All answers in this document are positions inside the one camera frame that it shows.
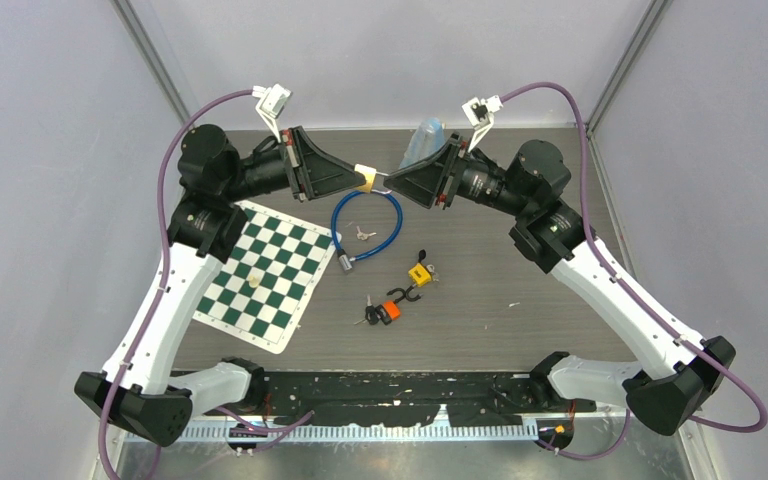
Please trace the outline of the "blue cable lock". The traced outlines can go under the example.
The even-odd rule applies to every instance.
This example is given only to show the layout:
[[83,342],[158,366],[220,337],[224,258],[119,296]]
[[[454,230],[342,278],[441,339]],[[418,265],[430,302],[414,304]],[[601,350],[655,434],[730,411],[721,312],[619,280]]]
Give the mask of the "blue cable lock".
[[[388,202],[389,205],[392,207],[392,211],[394,212],[394,218],[393,218],[393,226],[391,231],[387,234],[383,234],[383,230],[381,227],[384,225],[383,220],[373,220],[372,214],[368,214],[365,218],[366,223],[361,222],[360,220],[352,220],[348,223],[343,222],[340,219],[340,215],[344,208],[353,200],[356,200],[361,197],[378,197],[381,202]],[[330,236],[332,239],[332,244],[334,245],[336,260],[338,262],[338,265],[340,266],[341,270],[348,274],[350,273],[354,267],[355,264],[368,260],[370,258],[375,257],[376,255],[379,255],[382,253],[386,248],[390,247],[393,242],[396,240],[398,235],[400,234],[402,227],[404,224],[404,209],[401,206],[401,203],[396,199],[395,194],[391,191],[390,194],[378,194],[378,193],[361,193],[358,191],[352,191],[351,193],[346,194],[343,196],[336,204],[334,209],[332,210],[332,214],[329,221],[329,230],[330,230]],[[356,228],[360,227],[364,232],[376,232],[375,236],[378,236],[378,240],[374,240],[374,245],[372,247],[366,248],[364,251],[351,253],[347,252],[346,248],[343,246],[343,237],[340,234],[340,229],[342,227],[348,227],[353,226],[355,228],[354,236],[356,237]]]

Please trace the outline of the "small silver keys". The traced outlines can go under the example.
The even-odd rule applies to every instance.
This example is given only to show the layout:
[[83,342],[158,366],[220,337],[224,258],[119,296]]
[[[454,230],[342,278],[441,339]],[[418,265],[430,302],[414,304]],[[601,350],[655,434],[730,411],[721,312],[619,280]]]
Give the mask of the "small silver keys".
[[356,228],[356,238],[360,241],[367,241],[370,237],[375,236],[376,232],[364,232],[360,227]]

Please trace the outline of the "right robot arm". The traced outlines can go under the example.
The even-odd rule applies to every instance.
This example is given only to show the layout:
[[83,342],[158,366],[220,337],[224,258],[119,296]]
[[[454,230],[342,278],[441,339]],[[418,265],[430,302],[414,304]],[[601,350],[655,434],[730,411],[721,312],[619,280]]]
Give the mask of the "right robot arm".
[[579,213],[561,198],[571,172],[550,142],[530,140],[502,168],[458,134],[417,163],[389,174],[386,188],[425,207],[456,197],[510,214],[509,235],[523,257],[582,298],[628,346],[632,362],[586,360],[555,352],[530,373],[534,403],[556,410],[567,400],[626,407],[650,430],[669,436],[717,390],[721,374],[705,355],[729,366],[736,351],[722,336],[704,338],[645,292],[596,239],[587,242]]

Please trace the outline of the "brass padlock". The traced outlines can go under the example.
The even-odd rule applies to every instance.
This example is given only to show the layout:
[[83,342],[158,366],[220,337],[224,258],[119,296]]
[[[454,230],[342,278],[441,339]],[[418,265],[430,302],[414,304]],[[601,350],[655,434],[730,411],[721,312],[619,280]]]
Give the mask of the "brass padlock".
[[356,164],[354,166],[356,173],[363,177],[364,183],[355,188],[356,191],[361,193],[378,193],[378,194],[390,194],[391,190],[383,187],[383,182],[378,182],[379,177],[387,177],[386,173],[379,173],[375,168]]

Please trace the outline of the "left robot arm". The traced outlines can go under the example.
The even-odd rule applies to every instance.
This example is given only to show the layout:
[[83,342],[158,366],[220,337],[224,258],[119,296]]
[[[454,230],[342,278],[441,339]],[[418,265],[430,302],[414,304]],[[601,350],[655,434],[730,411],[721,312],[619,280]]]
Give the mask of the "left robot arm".
[[253,414],[265,405],[265,373],[251,361],[226,357],[209,369],[171,373],[198,304],[247,224],[241,202],[282,189],[309,201],[365,183],[356,166],[325,153],[300,127],[267,137],[248,156],[212,124],[189,129],[173,147],[184,194],[161,219],[158,272],[115,353],[74,387],[103,426],[161,447],[195,416],[226,405]]

